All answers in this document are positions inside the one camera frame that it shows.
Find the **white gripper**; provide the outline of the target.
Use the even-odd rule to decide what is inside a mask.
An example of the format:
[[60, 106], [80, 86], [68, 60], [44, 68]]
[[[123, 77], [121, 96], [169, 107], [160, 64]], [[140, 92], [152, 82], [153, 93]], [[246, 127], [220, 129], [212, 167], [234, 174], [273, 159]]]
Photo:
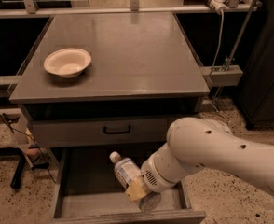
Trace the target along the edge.
[[135, 177], [129, 184], [125, 194], [131, 202], [139, 201], [151, 190], [160, 193], [174, 186], [174, 183], [164, 179], [155, 166], [154, 159], [149, 158], [141, 167], [142, 176]]

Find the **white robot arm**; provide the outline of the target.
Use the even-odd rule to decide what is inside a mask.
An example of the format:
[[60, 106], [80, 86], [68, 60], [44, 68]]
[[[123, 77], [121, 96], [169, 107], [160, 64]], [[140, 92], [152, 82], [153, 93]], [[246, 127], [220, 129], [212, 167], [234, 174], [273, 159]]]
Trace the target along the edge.
[[143, 163], [126, 194], [139, 201], [204, 168], [231, 174], [274, 196], [274, 146], [240, 139], [221, 121], [197, 118], [171, 124], [166, 143]]

